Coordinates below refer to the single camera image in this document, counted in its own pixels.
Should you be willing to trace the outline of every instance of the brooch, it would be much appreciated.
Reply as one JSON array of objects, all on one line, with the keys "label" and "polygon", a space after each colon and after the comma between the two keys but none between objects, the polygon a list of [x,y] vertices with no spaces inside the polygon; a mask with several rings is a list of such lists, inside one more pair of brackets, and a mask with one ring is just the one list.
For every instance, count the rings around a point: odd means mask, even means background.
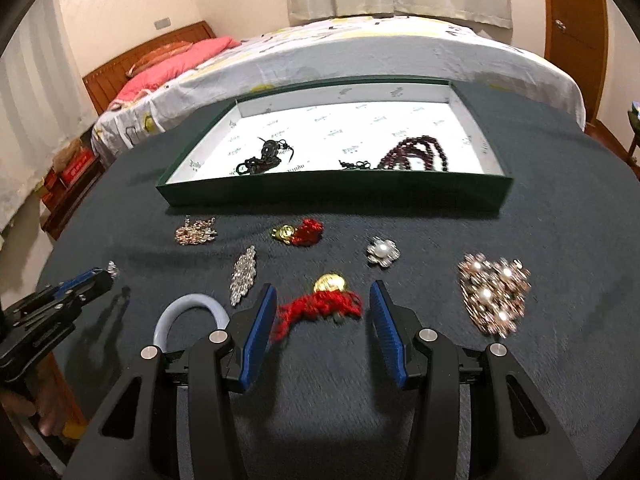
[{"label": "brooch", "polygon": [[320,241],[324,226],[313,218],[305,218],[298,227],[284,224],[274,227],[271,236],[287,245],[309,247]]},{"label": "brooch", "polygon": [[488,262],[484,254],[465,255],[460,263],[460,287],[473,324],[485,335],[507,337],[524,316],[530,272],[518,260]]},{"label": "brooch", "polygon": [[234,273],[231,275],[231,306],[240,303],[249,289],[254,286],[255,279],[255,246],[249,247],[234,264]]},{"label": "brooch", "polygon": [[383,240],[376,236],[367,247],[367,260],[370,264],[380,264],[380,267],[387,268],[399,257],[400,251],[392,240]]},{"label": "brooch", "polygon": [[301,319],[316,320],[333,316],[338,324],[344,316],[360,317],[362,300],[354,292],[346,290],[346,282],[338,274],[325,274],[314,285],[314,292],[278,307],[278,320],[271,338],[283,339],[291,327]]},{"label": "brooch", "polygon": [[184,225],[175,230],[175,241],[180,245],[198,245],[211,242],[218,234],[213,228],[215,218],[209,220],[196,220],[191,224],[191,219],[187,216]]}]

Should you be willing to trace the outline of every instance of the pearl brooch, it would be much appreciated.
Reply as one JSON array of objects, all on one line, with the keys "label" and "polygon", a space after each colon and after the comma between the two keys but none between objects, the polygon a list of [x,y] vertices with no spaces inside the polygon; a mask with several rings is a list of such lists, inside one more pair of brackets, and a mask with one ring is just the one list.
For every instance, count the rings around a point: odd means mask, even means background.
[{"label": "pearl brooch", "polygon": [[473,324],[485,335],[507,337],[524,316],[529,271],[518,260],[488,262],[467,254],[460,263],[460,287]]},{"label": "pearl brooch", "polygon": [[400,251],[391,240],[372,238],[367,247],[367,260],[370,264],[380,264],[380,267],[389,267],[400,257]]}]

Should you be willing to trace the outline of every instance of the white tube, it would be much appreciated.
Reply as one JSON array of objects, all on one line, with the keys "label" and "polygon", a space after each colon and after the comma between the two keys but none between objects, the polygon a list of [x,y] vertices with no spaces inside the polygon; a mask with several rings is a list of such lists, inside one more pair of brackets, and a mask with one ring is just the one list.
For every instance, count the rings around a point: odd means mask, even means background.
[{"label": "white tube", "polygon": [[156,323],[154,345],[161,349],[162,352],[166,352],[166,338],[175,319],[183,312],[194,307],[206,308],[216,319],[216,325],[219,330],[224,330],[229,323],[229,316],[226,310],[216,300],[205,294],[187,294],[170,304],[160,315],[158,323]]}]

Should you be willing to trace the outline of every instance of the rhinestone brooch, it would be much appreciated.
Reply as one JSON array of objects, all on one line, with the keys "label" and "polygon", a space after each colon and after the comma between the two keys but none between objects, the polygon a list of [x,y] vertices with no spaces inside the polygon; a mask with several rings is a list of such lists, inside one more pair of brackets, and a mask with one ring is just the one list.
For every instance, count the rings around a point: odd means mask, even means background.
[{"label": "rhinestone brooch", "polygon": [[380,264],[380,267],[389,267],[400,257],[400,251],[391,240],[372,238],[367,247],[367,260],[370,264]]},{"label": "rhinestone brooch", "polygon": [[111,276],[112,280],[115,280],[120,275],[120,269],[112,261],[109,261],[109,263],[107,264],[106,270]]},{"label": "rhinestone brooch", "polygon": [[234,265],[234,273],[231,276],[231,306],[240,303],[243,296],[254,285],[255,279],[255,246],[249,247]]},{"label": "rhinestone brooch", "polygon": [[503,338],[515,332],[524,316],[530,272],[518,260],[489,262],[484,254],[466,254],[458,267],[462,298],[478,330]]},{"label": "rhinestone brooch", "polygon": [[184,225],[175,230],[175,241],[180,245],[198,245],[211,242],[218,234],[213,228],[215,218],[209,220],[196,220],[193,224],[187,216]]}]

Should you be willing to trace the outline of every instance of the wooden floor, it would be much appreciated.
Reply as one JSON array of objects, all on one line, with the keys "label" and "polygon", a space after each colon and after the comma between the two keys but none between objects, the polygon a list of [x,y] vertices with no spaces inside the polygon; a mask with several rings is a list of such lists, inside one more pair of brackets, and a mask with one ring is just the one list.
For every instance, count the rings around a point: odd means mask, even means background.
[{"label": "wooden floor", "polygon": [[[611,150],[621,160],[626,162],[626,148],[620,144],[620,141],[611,133],[611,131],[599,120],[594,120],[593,124],[587,123],[584,132],[592,139],[596,139],[600,144]],[[629,166],[640,180],[640,168],[635,163]]]}]

